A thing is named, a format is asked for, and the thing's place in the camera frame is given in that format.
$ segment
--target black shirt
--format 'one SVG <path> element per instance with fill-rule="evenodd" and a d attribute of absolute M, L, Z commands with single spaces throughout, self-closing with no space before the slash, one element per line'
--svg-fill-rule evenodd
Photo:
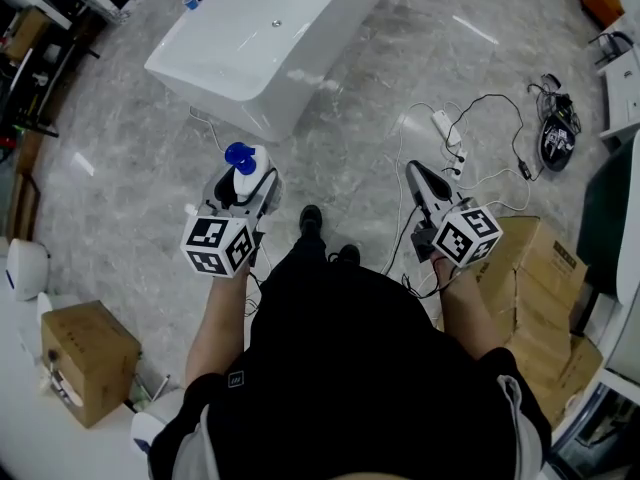
<path fill-rule="evenodd" d="M 182 439 L 209 405 L 222 480 L 512 479 L 515 432 L 499 375 L 518 381 L 546 452 L 549 424 L 509 351 L 474 361 L 417 299 L 370 270 L 283 262 L 262 284 L 250 348 L 226 376 L 189 386 L 153 443 L 150 469 L 155 480 L 171 478 Z"/>

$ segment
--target black shoe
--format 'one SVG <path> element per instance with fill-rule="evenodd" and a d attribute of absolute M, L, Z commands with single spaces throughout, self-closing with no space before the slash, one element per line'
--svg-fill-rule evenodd
<path fill-rule="evenodd" d="M 340 252 L 336 254 L 335 252 L 330 255 L 329 261 L 339 261 L 344 263 L 353 263 L 355 266 L 360 266 L 360 251 L 353 244 L 347 244 Z"/>
<path fill-rule="evenodd" d="M 322 212 L 315 204 L 305 206 L 300 214 L 300 232 L 302 234 L 305 233 L 305 223 L 307 221 L 314 222 L 318 233 L 320 232 L 320 229 L 322 229 Z"/>

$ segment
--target marble floor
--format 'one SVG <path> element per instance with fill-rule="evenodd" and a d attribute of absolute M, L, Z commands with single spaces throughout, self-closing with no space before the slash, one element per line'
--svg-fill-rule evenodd
<path fill-rule="evenodd" d="M 189 118 L 187 105 L 143 68 L 181 12 L 181 0 L 145 0 L 125 25 L 103 34 L 96 45 L 102 58 L 81 66 L 57 123 L 61 137 L 47 140 L 36 175 L 42 189 L 36 237 L 51 251 L 51 288 L 101 299 L 142 342 L 142 371 L 151 387 L 157 382 L 151 372 L 183 377 L 210 286 L 180 253 L 183 208 L 199 200 L 222 165 L 208 126 Z M 568 167 L 555 176 L 544 172 L 531 185 L 522 213 L 541 216 L 575 243 L 585 185 L 607 156 L 597 137 L 603 127 L 597 54 L 585 49 L 595 34 L 578 0 L 380 0 L 329 73 L 335 83 L 318 90 L 291 137 L 266 144 L 286 183 L 279 208 L 261 223 L 270 263 L 289 250 L 299 212 L 313 202 L 324 212 L 329 251 L 353 242 L 365 266 L 382 268 L 397 229 L 400 122 L 402 224 L 412 209 L 406 162 L 445 164 L 431 112 L 424 106 L 406 112 L 412 103 L 446 104 L 457 117 L 447 102 L 466 107 L 485 93 L 508 95 L 524 120 L 516 147 L 537 171 L 538 119 L 526 85 L 548 72 L 571 93 L 583 132 Z M 223 146 L 262 143 L 211 121 Z M 511 151 L 517 125 L 514 109 L 499 99 L 468 113 L 470 161 L 461 184 L 517 169 Z M 527 197 L 526 185 L 512 174 L 469 192 L 481 203 L 501 199 L 513 206 Z M 258 277 L 268 269 L 259 256 Z M 408 235 L 390 275 L 403 273 L 414 285 L 430 273 L 418 264 Z M 437 298 L 425 308 L 435 314 Z"/>

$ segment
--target white bathtub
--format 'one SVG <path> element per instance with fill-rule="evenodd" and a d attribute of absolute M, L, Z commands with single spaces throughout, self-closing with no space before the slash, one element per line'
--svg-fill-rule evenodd
<path fill-rule="evenodd" d="M 145 68 L 195 108 L 280 140 L 377 1 L 203 0 Z"/>

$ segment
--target power strip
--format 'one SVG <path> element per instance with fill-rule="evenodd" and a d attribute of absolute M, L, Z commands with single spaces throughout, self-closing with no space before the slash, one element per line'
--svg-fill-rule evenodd
<path fill-rule="evenodd" d="M 442 135 L 442 138 L 444 140 L 447 140 L 447 136 L 449 136 L 449 147 L 455 146 L 456 144 L 460 143 L 462 137 L 460 137 L 460 134 L 458 133 L 458 130 L 456 130 L 455 126 L 451 128 L 451 125 L 453 123 L 444 110 L 438 110 L 437 112 L 435 112 L 431 116 L 431 120 L 433 121 L 433 124 L 436 125 L 436 128 L 438 129 L 440 135 Z"/>
<path fill-rule="evenodd" d="M 464 161 L 460 160 L 459 158 L 456 158 L 456 163 L 453 164 L 453 169 L 449 171 L 451 173 L 451 178 L 453 178 L 456 181 L 460 181 L 460 178 L 462 177 L 462 173 L 464 171 L 464 166 L 467 165 L 467 156 L 469 155 L 469 152 L 465 149 L 458 149 L 458 151 L 456 151 L 456 155 L 460 158 L 464 158 Z"/>

